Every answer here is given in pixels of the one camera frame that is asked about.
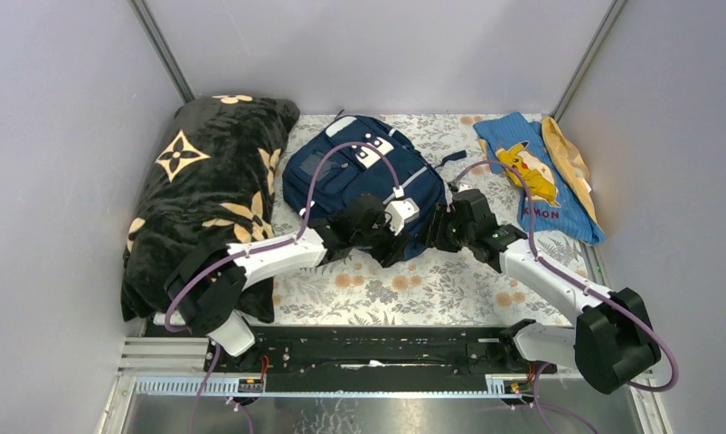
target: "floral tablecloth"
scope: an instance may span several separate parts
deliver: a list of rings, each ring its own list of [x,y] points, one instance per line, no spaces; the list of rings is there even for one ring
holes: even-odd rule
[[[387,115],[377,117],[402,131],[432,163],[466,149],[469,157],[441,169],[452,179],[483,157],[472,124],[497,115]],[[531,115],[529,120],[539,120]],[[282,200],[279,174],[288,158],[333,121],[333,116],[302,116],[291,132],[288,151],[277,170],[276,234],[298,229],[298,216]],[[520,192],[503,175],[476,167],[465,183],[487,194],[500,223],[519,226]],[[586,265],[578,241],[558,231],[536,232],[537,244],[583,276]],[[405,263],[382,269],[360,251],[318,269],[275,278],[273,300],[279,325],[509,326],[524,318],[546,325],[567,320],[515,279],[477,262],[468,250],[427,250]]]

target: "blue towel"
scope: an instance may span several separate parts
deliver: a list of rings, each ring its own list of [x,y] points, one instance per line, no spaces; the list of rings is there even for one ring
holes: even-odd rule
[[[541,123],[528,123],[520,113],[475,124],[475,131],[487,142],[488,158],[514,165],[528,183],[535,200],[535,230],[562,231],[573,238],[597,245],[605,240],[605,232],[591,220],[575,193],[562,180],[546,152]],[[504,169],[493,166],[493,173]],[[516,176],[511,175],[519,185]],[[520,224],[527,231],[530,225],[528,201],[520,202]]]

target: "orange flower print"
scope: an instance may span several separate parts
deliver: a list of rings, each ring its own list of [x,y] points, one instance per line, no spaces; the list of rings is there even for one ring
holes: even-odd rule
[[[337,288],[347,288],[349,287],[349,283],[352,281],[352,279],[349,277],[348,274],[339,274],[336,276],[335,284]]]
[[[500,307],[509,307],[513,303],[512,296],[510,296],[508,292],[499,292],[495,294],[495,302],[498,303],[498,306]]]
[[[515,291],[512,294],[512,301],[517,304],[524,303],[525,302],[525,293],[522,291]]]
[[[395,276],[391,280],[391,287],[402,291],[408,288],[408,279],[405,276]]]

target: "yellow fabric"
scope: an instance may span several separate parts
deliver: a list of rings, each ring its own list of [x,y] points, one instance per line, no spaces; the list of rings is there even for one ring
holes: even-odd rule
[[[578,197],[580,203],[589,217],[597,223],[597,213],[594,209],[594,203],[589,195],[589,169],[580,151],[570,140],[565,138],[560,130],[560,126],[552,118],[546,118],[541,121],[541,132],[543,135],[543,143],[546,150],[552,158],[557,171],[560,172],[562,179],[570,186]]]

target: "robotic arm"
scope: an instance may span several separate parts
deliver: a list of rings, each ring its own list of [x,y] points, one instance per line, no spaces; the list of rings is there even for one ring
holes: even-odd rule
[[[453,203],[436,207],[420,242],[452,252],[469,248],[477,260],[520,280],[575,325],[574,329],[552,327],[523,320],[504,330],[501,341],[510,368],[525,368],[534,361],[555,363],[578,369],[596,390],[611,393],[660,360],[660,349],[650,336],[610,306],[544,267],[539,259],[544,258],[560,273],[611,298],[650,326],[644,302],[636,292],[629,288],[613,292],[543,253],[535,256],[524,232],[497,223],[479,190],[465,185],[453,190]],[[386,208],[376,197],[366,194],[343,212],[310,222],[299,238],[289,234],[251,244],[202,245],[185,259],[165,288],[174,298],[201,269],[240,252],[239,258],[219,269],[215,276],[201,281],[178,307],[192,331],[208,335],[227,353],[237,356],[255,342],[248,324],[232,311],[243,289],[293,269],[343,259],[352,248],[368,251],[382,266],[389,267],[403,260],[404,247],[410,242],[403,228],[418,215],[418,206],[401,194]],[[286,245],[249,254],[258,247],[280,243]]]

